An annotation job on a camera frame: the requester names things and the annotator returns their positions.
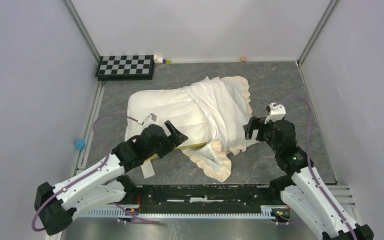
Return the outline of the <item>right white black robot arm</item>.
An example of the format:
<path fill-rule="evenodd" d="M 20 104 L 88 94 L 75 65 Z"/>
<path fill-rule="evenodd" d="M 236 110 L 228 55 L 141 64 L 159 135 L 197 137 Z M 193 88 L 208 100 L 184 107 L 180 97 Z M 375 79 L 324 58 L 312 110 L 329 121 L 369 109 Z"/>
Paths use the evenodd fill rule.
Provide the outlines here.
<path fill-rule="evenodd" d="M 372 240 L 373 230 L 359 224 L 321 179 L 308 154 L 297 145 L 295 125 L 285 119 L 251 117 L 243 126 L 245 138 L 265 142 L 286 174 L 270 181 L 269 199 L 285 203 L 319 240 Z"/>

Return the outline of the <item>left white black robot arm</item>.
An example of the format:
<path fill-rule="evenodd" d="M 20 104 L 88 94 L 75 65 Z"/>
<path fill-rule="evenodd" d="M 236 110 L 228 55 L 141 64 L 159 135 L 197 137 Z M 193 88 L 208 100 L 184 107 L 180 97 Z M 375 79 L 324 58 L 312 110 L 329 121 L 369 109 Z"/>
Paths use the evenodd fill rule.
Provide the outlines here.
<path fill-rule="evenodd" d="M 119 181 L 108 187 L 103 184 L 141 166 L 154 155 L 166 156 L 188 139 L 169 120 L 164 126 L 149 124 L 82 173 L 54 185 L 42 183 L 36 190 L 31 229 L 52 236 L 94 208 L 121 200 L 133 203 L 137 198 L 134 187 Z"/>

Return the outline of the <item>grey cream ruffled pillowcase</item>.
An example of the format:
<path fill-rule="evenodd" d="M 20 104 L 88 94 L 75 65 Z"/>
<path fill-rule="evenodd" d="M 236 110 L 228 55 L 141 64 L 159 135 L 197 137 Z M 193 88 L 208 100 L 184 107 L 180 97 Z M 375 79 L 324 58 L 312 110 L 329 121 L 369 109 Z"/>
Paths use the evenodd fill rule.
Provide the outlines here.
<path fill-rule="evenodd" d="M 206 77 L 182 88 L 202 111 L 211 139 L 199 149 L 188 147 L 181 151 L 205 175 L 221 183 L 232 173 L 228 154 L 237 155 L 256 143 L 245 138 L 243 129 L 253 113 L 249 88 L 242 76 Z"/>

